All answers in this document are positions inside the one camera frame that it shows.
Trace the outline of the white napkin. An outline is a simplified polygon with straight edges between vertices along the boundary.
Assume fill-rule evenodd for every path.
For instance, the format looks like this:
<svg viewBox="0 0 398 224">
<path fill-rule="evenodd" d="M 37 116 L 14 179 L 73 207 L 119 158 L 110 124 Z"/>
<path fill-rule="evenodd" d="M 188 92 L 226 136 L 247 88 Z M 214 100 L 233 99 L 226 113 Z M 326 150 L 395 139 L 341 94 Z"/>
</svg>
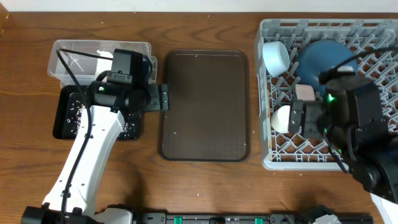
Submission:
<svg viewBox="0 0 398 224">
<path fill-rule="evenodd" d="M 113 54 L 111 52 L 108 52 L 108 51 L 100 51 L 100 50 L 98 50 L 97 53 L 101 57 L 113 58 Z M 111 60 L 106 60 L 106 59 L 99 58 L 97 60 L 95 76 L 98 76 L 103 71 L 110 70 L 111 66 L 112 66 L 112 61 Z"/>
</svg>

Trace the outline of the dark blue plate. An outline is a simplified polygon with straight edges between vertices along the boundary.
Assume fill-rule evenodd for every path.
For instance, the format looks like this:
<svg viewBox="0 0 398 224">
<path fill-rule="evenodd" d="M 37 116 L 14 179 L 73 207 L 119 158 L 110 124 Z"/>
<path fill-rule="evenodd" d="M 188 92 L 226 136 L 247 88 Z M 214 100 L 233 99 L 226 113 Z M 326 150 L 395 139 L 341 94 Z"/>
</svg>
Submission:
<svg viewBox="0 0 398 224">
<path fill-rule="evenodd" d="M 333 40 L 318 40 L 302 49 L 297 57 L 296 74 L 300 84 L 310 85 L 320 96 L 325 94 L 325 86 L 320 85 L 318 74 L 326 72 L 353 56 L 352 51 Z"/>
</svg>

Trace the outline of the pale green cup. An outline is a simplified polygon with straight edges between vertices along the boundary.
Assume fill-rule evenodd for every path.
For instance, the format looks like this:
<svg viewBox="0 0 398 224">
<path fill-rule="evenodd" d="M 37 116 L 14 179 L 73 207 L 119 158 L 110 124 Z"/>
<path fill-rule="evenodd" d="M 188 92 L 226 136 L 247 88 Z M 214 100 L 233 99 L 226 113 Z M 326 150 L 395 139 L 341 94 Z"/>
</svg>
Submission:
<svg viewBox="0 0 398 224">
<path fill-rule="evenodd" d="M 290 105 L 280 107 L 271 117 L 271 126 L 278 133 L 289 132 Z"/>
</svg>

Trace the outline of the light blue bowl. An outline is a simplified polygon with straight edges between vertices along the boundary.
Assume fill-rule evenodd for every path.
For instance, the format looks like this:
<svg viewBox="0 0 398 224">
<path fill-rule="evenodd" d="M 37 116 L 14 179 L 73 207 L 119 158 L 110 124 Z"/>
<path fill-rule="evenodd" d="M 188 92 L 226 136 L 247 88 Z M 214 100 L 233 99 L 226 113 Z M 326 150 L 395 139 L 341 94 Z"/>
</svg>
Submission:
<svg viewBox="0 0 398 224">
<path fill-rule="evenodd" d="M 269 75 L 272 77 L 278 77 L 290 67 L 288 51 L 280 41 L 264 43 L 262 58 Z"/>
</svg>

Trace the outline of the rice leftovers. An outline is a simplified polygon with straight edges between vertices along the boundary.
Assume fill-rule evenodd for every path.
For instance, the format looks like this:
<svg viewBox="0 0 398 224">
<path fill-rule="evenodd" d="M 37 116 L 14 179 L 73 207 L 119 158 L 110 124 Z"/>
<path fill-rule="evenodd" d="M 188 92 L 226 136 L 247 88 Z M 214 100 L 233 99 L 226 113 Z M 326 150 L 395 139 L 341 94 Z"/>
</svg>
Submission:
<svg viewBox="0 0 398 224">
<path fill-rule="evenodd" d="M 62 129 L 62 139 L 75 139 L 80 126 L 81 113 L 85 112 L 85 106 L 80 100 L 70 100 L 65 113 L 65 122 Z M 118 140 L 133 141 L 139 137 L 139 114 L 129 114 L 125 119 L 125 125 L 118 136 Z"/>
</svg>

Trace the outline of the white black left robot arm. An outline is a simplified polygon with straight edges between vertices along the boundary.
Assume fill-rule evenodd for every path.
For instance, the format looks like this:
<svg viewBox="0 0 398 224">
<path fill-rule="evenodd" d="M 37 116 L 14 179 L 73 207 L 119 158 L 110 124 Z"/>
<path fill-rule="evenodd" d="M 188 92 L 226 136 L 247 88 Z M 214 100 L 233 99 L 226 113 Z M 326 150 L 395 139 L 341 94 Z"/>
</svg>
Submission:
<svg viewBox="0 0 398 224">
<path fill-rule="evenodd" d="M 96 213 L 98 187 L 109 154 L 125 120 L 134 112 L 169 108 L 166 84 L 93 81 L 83 99 L 91 106 L 81 116 L 77 136 L 52 190 L 40 207 L 28 206 L 21 222 L 35 223 L 138 223 L 134 212 L 122 205 Z"/>
</svg>

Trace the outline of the pink white bowl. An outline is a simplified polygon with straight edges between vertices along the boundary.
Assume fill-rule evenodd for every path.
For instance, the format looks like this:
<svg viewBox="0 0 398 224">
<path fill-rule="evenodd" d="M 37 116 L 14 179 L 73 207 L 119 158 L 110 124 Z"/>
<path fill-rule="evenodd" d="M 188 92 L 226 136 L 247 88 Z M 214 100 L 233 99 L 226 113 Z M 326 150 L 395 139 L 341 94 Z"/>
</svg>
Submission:
<svg viewBox="0 0 398 224">
<path fill-rule="evenodd" d="M 310 85 L 296 84 L 295 94 L 298 100 L 315 101 L 315 92 Z"/>
</svg>

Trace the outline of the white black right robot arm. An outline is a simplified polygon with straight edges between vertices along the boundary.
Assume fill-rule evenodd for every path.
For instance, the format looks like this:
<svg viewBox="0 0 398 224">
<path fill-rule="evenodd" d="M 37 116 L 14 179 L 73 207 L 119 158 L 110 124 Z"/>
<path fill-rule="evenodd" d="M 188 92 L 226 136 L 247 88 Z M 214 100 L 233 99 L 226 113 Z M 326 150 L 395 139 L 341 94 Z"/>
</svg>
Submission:
<svg viewBox="0 0 398 224">
<path fill-rule="evenodd" d="M 323 101 L 292 100 L 289 131 L 325 139 L 336 161 L 371 194 L 385 223 L 397 223 L 397 135 L 382 113 L 378 87 L 369 79 L 330 79 Z"/>
</svg>

